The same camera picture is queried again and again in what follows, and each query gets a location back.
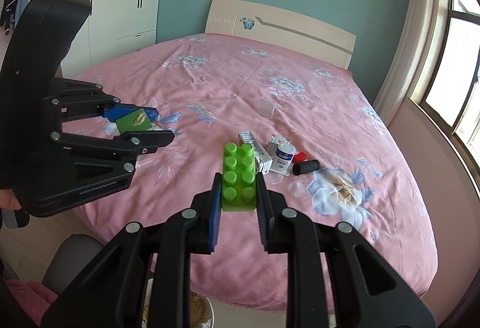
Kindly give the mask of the small green cube box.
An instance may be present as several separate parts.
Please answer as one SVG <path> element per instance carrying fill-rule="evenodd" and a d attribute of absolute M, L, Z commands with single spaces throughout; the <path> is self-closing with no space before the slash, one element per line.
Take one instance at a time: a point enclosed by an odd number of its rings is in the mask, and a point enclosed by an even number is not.
<path fill-rule="evenodd" d="M 120 134 L 132 131 L 148 131 L 151 127 L 151 121 L 144 109 L 138 109 L 115 121 Z"/>

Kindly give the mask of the green toy building block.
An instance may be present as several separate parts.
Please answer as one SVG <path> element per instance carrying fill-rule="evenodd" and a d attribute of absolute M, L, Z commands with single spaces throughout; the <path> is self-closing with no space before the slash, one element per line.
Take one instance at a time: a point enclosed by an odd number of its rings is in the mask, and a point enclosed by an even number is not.
<path fill-rule="evenodd" d="M 250 143 L 224 146 L 221 206 L 226 212 L 256 210 L 256 159 Z"/>

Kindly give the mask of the black foam roller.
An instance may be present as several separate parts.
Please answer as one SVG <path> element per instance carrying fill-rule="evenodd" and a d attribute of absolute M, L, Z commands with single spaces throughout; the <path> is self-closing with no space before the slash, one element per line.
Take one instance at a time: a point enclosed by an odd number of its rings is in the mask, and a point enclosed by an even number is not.
<path fill-rule="evenodd" d="M 307 173 L 313 173 L 320 169 L 320 162 L 318 160 L 302 161 L 295 163 L 292 167 L 292 173 L 295 176 L 300 176 Z"/>

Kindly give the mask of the white toothpaste box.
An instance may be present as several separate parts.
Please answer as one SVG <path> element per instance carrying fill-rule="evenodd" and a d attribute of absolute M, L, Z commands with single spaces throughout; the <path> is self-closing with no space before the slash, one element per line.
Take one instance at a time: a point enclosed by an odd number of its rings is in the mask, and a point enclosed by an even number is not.
<path fill-rule="evenodd" d="M 256 160 L 256 171 L 263 175 L 268 174 L 272 166 L 272 157 L 268 154 L 255 135 L 251 131 L 239 132 L 238 140 L 240 144 L 249 143 L 253 147 Z"/>

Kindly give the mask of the clear round sharpener container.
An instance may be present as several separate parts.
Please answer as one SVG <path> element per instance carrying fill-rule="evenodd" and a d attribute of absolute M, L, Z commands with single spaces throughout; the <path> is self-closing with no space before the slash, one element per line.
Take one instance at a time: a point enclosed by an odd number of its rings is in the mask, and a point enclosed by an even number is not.
<path fill-rule="evenodd" d="M 277 185 L 282 183 L 284 178 L 285 176 L 283 174 L 276 173 L 271 170 L 264 175 L 264 181 L 272 185 Z"/>

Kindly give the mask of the red small cap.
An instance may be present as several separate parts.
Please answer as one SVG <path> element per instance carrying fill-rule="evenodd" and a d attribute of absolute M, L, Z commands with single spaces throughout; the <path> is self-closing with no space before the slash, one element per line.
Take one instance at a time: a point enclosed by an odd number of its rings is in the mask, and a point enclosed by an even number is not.
<path fill-rule="evenodd" d="M 301 162 L 305 162 L 307 159 L 308 159 L 308 156 L 305 152 L 298 152 L 293 157 L 292 162 L 294 164 L 298 164 L 298 163 L 301 163 Z"/>

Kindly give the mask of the white medicine box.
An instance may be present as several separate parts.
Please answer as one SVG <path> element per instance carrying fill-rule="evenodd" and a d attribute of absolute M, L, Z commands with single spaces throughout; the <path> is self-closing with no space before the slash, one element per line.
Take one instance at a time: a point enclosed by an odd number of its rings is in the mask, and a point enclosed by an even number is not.
<path fill-rule="evenodd" d="M 278 135 L 278 134 L 273 134 L 269 141 L 268 141 L 268 145 L 267 145 L 267 152 L 268 154 L 273 157 L 278 149 L 278 146 L 281 144 L 281 143 L 290 143 L 290 140 L 281 136 L 281 135 Z"/>

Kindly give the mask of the white pill bottle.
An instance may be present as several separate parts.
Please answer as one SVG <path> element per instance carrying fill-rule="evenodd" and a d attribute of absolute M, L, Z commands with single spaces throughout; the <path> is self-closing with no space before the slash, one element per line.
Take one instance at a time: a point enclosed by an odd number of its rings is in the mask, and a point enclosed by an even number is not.
<path fill-rule="evenodd" d="M 271 171 L 283 176 L 290 175 L 290 164 L 296 154 L 296 148 L 288 142 L 278 143 L 272 158 Z"/>

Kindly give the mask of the white trash bin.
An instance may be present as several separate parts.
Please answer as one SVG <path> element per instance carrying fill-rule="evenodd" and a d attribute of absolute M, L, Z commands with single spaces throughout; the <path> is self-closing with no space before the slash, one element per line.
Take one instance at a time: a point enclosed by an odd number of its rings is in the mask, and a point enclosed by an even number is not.
<path fill-rule="evenodd" d="M 148 327 L 151 290 L 145 293 L 145 303 L 142 312 L 142 327 Z M 191 291 L 190 293 L 190 326 L 193 328 L 214 327 L 215 317 L 210 300 Z"/>

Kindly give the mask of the grey stool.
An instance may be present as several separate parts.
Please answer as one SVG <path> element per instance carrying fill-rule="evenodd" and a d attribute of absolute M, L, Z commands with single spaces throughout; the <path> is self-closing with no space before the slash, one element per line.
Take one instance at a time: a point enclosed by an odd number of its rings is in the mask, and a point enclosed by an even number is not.
<path fill-rule="evenodd" d="M 41 284 L 60 295 L 103 247 L 101 242 L 89 235 L 69 236 L 49 263 Z"/>

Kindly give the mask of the clear small plastic cube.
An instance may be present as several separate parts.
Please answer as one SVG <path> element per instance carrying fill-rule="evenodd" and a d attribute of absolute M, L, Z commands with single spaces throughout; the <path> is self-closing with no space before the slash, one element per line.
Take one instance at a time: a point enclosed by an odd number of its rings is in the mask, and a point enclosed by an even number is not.
<path fill-rule="evenodd" d="M 272 118 L 275 110 L 275 105 L 268 101 L 260 101 L 257 105 L 258 115 L 265 118 Z"/>

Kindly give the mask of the pink floral bed sheet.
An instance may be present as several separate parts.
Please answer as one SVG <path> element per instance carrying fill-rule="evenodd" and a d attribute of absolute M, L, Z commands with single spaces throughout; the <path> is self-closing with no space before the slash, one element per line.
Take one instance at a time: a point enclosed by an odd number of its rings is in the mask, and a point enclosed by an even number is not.
<path fill-rule="evenodd" d="M 131 186 L 76 215 L 102 239 L 167 220 L 208 190 L 224 145 L 251 131 L 290 140 L 320 169 L 267 187 L 332 226 L 349 222 L 418 295 L 438 269 L 431 220 L 403 154 L 352 75 L 285 48 L 226 35 L 191 35 L 119 56 L 80 80 L 128 104 L 155 107 L 174 141 L 137 159 Z M 272 118 L 257 105 L 275 105 Z"/>

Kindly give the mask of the cream wooden headboard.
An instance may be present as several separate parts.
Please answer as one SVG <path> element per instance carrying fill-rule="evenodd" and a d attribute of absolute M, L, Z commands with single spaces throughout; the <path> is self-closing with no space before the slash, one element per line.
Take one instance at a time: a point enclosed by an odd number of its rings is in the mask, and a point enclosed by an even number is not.
<path fill-rule="evenodd" d="M 344 70 L 356 43 L 354 34 L 313 17 L 239 0 L 212 0 L 205 31 L 288 48 Z"/>

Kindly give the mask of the white curtain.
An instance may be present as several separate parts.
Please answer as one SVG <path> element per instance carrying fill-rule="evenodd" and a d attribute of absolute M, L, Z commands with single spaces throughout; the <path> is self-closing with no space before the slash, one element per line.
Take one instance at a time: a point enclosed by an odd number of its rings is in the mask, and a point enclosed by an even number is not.
<path fill-rule="evenodd" d="M 409 0 L 400 42 L 373 108 L 386 126 L 394 119 L 424 51 L 434 0 Z"/>

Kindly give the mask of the window with frame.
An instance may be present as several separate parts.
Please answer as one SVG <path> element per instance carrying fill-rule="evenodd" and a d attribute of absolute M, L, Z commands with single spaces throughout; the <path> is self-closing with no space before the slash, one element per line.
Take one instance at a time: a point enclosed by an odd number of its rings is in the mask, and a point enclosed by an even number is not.
<path fill-rule="evenodd" d="M 479 163 L 479 3 L 437 0 L 414 100 L 459 152 Z"/>

